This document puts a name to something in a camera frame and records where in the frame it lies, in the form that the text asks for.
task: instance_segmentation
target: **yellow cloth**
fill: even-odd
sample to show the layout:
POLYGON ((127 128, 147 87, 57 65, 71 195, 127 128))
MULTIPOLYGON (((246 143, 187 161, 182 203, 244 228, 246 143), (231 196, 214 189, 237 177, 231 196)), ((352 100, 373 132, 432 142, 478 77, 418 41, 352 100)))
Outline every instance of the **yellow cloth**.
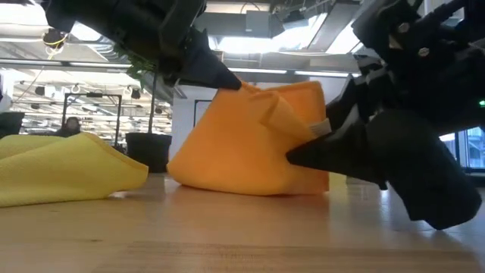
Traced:
POLYGON ((102 199, 142 186, 147 175, 90 133, 0 140, 0 207, 102 199))
POLYGON ((313 140, 309 126, 325 118, 318 82, 219 90, 167 169, 179 183, 206 190, 319 194, 328 190, 328 173, 291 165, 285 154, 313 140))

